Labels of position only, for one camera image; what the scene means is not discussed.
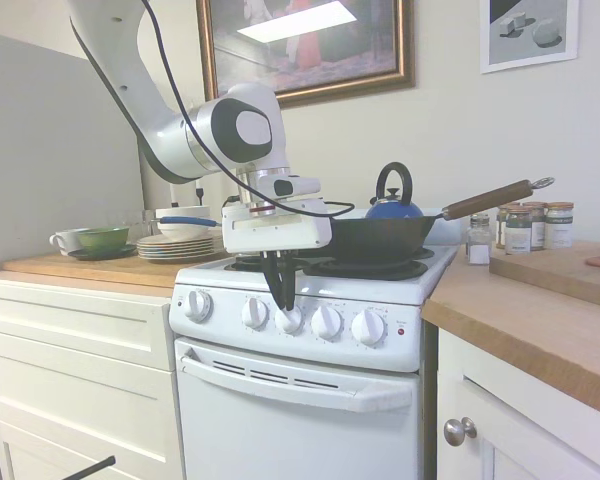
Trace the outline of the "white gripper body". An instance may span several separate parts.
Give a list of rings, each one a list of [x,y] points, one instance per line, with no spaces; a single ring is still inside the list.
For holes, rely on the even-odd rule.
[[[316,249],[329,244],[332,229],[328,218],[307,216],[326,213],[322,199],[306,198],[288,202],[304,215],[274,209],[264,216],[253,214],[246,204],[222,209],[222,235],[229,253],[276,252]]]

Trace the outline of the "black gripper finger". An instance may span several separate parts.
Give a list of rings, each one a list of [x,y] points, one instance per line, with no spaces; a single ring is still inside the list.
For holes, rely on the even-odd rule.
[[[283,257],[275,252],[261,253],[261,269],[271,296],[279,310],[286,309]]]
[[[278,266],[283,296],[283,309],[293,310],[295,305],[296,284],[296,263],[294,254],[291,251],[281,252]]]

